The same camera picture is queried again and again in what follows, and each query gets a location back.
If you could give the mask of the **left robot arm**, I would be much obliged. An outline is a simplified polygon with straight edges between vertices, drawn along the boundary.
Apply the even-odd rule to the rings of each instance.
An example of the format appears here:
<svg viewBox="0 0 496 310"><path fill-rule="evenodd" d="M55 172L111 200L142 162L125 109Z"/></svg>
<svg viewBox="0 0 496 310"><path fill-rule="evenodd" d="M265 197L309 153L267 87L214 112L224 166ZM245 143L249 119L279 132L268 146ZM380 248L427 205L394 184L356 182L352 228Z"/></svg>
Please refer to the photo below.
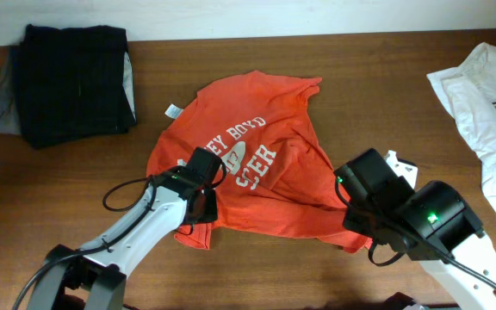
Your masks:
<svg viewBox="0 0 496 310"><path fill-rule="evenodd" d="M55 246L24 285L14 308L123 309L128 277L164 236L216 221L217 175L225 161L196 148L185 165L143 178L138 200L108 230L76 250Z"/></svg>

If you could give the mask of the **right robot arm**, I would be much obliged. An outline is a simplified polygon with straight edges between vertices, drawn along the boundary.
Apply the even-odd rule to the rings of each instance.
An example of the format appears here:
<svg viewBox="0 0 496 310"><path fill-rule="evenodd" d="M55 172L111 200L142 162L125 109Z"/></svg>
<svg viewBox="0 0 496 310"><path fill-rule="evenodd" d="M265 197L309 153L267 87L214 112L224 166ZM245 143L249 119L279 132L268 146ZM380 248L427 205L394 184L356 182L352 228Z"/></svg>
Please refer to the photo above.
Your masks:
<svg viewBox="0 0 496 310"><path fill-rule="evenodd" d="M409 257L448 291L461 309L496 309L496 252L474 210L450 185L417 189L417 166L394 151L370 148L334 171L347 211L345 229L370 238L368 257L387 245Z"/></svg>

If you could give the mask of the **red orange t-shirt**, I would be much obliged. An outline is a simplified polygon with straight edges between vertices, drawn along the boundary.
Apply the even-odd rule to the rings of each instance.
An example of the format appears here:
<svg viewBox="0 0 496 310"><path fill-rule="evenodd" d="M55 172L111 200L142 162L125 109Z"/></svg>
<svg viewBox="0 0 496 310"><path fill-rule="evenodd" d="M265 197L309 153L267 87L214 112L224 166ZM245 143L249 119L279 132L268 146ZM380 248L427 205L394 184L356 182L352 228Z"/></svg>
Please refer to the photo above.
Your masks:
<svg viewBox="0 0 496 310"><path fill-rule="evenodd" d="M203 148L226 165L218 173L218 218L181 229L176 240L208 249L223 227L293 239L317 239L348 253L371 240L343 226L346 196L308 115L319 77L252 71L216 80L158 137L146 172L156 175Z"/></svg>

